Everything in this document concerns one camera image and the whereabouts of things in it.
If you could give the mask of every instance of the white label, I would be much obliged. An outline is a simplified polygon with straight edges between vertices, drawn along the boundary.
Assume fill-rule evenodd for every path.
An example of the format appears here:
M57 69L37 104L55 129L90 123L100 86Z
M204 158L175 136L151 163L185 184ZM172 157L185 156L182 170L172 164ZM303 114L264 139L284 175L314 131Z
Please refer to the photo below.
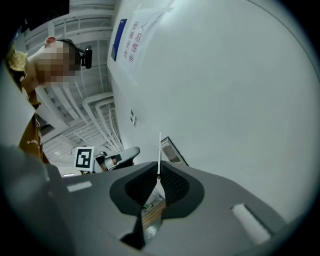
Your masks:
M69 190L69 192L74 192L74 191L90 188L91 186L92 186L92 183L90 181L86 181L86 182L67 186L67 189Z
M232 207L231 211L240 221L244 230L256 245L260 245L271 238L270 233L248 211L244 204L235 205Z

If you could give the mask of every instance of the person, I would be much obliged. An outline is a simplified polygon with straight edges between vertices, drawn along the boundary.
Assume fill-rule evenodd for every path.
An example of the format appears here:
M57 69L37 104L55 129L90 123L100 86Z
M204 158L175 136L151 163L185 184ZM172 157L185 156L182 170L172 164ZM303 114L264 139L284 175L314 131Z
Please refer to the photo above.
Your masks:
M35 89L39 86L49 86L53 83L67 82L81 68L81 55L71 40L48 37L43 46L33 55L16 50L12 44L5 57L6 66L32 106L37 109L41 104ZM27 125L19 147L26 153L31 153L49 164L43 152L42 136L39 122L35 114Z

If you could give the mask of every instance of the brown jacket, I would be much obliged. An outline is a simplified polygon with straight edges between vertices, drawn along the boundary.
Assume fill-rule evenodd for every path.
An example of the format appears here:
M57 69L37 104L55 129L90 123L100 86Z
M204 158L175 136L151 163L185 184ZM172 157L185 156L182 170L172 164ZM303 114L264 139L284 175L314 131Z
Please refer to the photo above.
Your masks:
M25 72L25 66L27 63L28 54L16 50L16 45L13 44L10 48L5 61L7 68L13 78L13 80L18 85L19 89L26 97L28 97L31 105L37 109L41 104L37 100L36 91L32 91L30 95L27 95L26 90L22 87L22 82L26 78L27 74ZM43 145L41 141L41 134L39 132L39 122L37 121L37 114L31 118L29 124L27 125L24 134L21 138L19 147L27 153L31 153L38 158L40 158L45 164L49 164L49 161L43 152Z

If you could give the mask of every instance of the white ceiling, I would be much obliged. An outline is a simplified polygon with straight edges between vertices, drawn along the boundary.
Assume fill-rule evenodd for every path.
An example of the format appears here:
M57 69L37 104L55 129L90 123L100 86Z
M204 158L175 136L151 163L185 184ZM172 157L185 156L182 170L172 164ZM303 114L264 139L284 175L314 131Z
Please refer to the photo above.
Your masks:
M54 127L53 131L43 136L43 151L53 164L73 165L76 147L95 146L95 154L99 151L112 154L122 149L114 103L100 107L103 120L99 118L95 108L99 100L88 104L95 120L90 118L83 107L83 101L88 97L112 93L107 53L116 2L70 0L69 14L24 33L25 47L29 55L35 53L48 36L71 39L82 49L88 45L92 47L92 68L82 67L68 84L37 89L38 100L42 103L38 114Z

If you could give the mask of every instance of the paper sign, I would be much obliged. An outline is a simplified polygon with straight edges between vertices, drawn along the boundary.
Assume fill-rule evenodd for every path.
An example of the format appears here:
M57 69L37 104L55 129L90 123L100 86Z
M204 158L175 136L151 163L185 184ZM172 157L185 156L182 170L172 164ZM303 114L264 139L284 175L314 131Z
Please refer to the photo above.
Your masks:
M93 171L94 146L80 146L76 148L74 168L79 171Z
M129 76L136 75L143 53L162 14L163 11L152 9L137 10L134 13L126 36L123 38L125 47L122 48L122 52L118 52L117 60Z

